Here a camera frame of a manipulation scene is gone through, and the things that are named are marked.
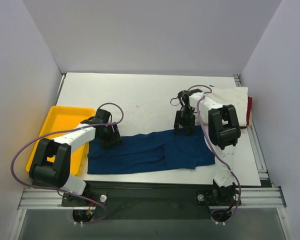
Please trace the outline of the blue t shirt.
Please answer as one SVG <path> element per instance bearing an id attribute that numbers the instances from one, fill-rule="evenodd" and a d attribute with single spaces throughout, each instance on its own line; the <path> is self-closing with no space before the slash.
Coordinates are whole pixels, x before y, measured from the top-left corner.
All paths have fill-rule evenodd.
<path id="1" fill-rule="evenodd" d="M 187 135 L 181 128 L 122 137 L 122 142 L 102 149 L 98 140 L 89 143 L 90 175 L 124 175 L 177 169 L 194 170 L 215 164 L 199 125 Z"/>

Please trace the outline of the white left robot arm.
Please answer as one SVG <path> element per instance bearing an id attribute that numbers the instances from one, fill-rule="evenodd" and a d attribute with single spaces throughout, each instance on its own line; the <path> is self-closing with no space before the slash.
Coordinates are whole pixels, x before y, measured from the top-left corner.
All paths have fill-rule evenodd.
<path id="1" fill-rule="evenodd" d="M 71 174 L 71 155 L 78 148 L 97 140 L 102 150 L 121 143 L 118 125 L 112 122 L 112 114 L 98 109 L 95 116 L 61 136 L 41 139 L 36 147 L 29 169 L 29 177 L 49 187 L 73 193 L 73 200 L 80 206 L 91 201 L 87 183 Z"/>

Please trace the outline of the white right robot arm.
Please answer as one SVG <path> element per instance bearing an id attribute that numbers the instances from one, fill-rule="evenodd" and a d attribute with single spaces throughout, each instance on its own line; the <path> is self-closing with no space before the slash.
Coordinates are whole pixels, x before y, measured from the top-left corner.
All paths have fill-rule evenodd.
<path id="1" fill-rule="evenodd" d="M 210 150 L 214 154 L 216 172 L 213 183 L 218 186 L 211 192 L 212 200 L 223 204 L 230 197 L 227 187 L 235 185 L 233 173 L 234 153 L 241 137 L 241 129 L 235 106 L 221 104 L 200 89 L 182 90 L 176 99 L 181 106 L 175 114 L 174 133 L 179 128 L 185 129 L 185 134 L 195 131 L 195 116 L 198 116 L 203 134 Z"/>

